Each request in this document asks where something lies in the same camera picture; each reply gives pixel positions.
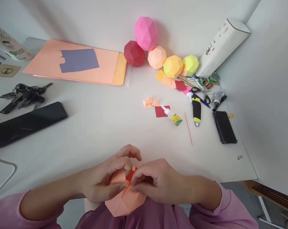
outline black smartphone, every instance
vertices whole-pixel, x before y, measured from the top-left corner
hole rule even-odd
[[[0,123],[0,148],[67,118],[60,102]]]
[[[237,139],[232,129],[228,114],[225,111],[215,111],[213,113],[215,123],[222,144],[236,144]]]

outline glue bottle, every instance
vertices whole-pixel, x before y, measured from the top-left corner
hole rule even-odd
[[[161,106],[164,110],[164,113],[168,116],[168,118],[176,125],[178,126],[183,120],[174,112],[172,112],[170,109],[165,108]]]

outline keys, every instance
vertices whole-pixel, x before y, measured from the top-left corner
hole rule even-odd
[[[0,96],[4,99],[12,99],[11,103],[8,104],[0,113],[9,114],[13,109],[26,108],[31,105],[35,105],[34,110],[44,102],[45,98],[41,96],[47,88],[49,88],[53,83],[49,83],[44,87],[38,86],[27,86],[25,84],[17,84],[12,92]]]
[[[43,94],[43,93],[46,91],[46,89],[49,88],[51,85],[53,85],[53,83],[49,83],[49,84],[47,84],[47,85],[44,86],[44,87],[40,87],[40,88],[38,88],[37,92],[38,92],[39,94]]]

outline orange paper model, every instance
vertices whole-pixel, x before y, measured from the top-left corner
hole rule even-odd
[[[105,201],[105,205],[114,217],[130,215],[145,202],[145,195],[131,191],[130,181],[136,169],[136,167],[133,167],[128,177],[125,176],[124,169],[118,170],[111,175],[110,184],[123,182],[126,185],[126,188],[113,199]]]

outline desk surface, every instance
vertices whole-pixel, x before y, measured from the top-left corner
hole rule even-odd
[[[31,38],[24,46],[36,54],[44,43]],[[233,118],[230,121],[238,143],[223,145],[212,109],[202,105],[202,122],[196,127],[189,98],[159,83],[154,78],[158,70],[147,61],[139,68],[128,65],[123,86],[34,77],[22,73],[28,62],[7,59],[5,63],[22,68],[13,78],[0,77],[0,95],[10,92],[18,83],[44,86],[53,82],[44,94],[44,106],[60,101],[69,117],[0,149],[1,159],[18,166],[16,174],[0,191],[0,198],[94,166],[126,144],[141,150],[142,162],[132,160],[137,166],[164,157],[185,175],[199,174],[218,182],[257,178]],[[143,107],[142,101],[149,96],[160,99],[160,105],[170,105],[183,122],[176,127],[167,117],[156,118],[154,108]],[[0,99],[0,110],[7,104],[7,100]],[[32,109],[0,114],[0,123]],[[219,110],[230,113],[226,102]],[[10,167],[2,166],[0,173],[8,175],[9,170]]]

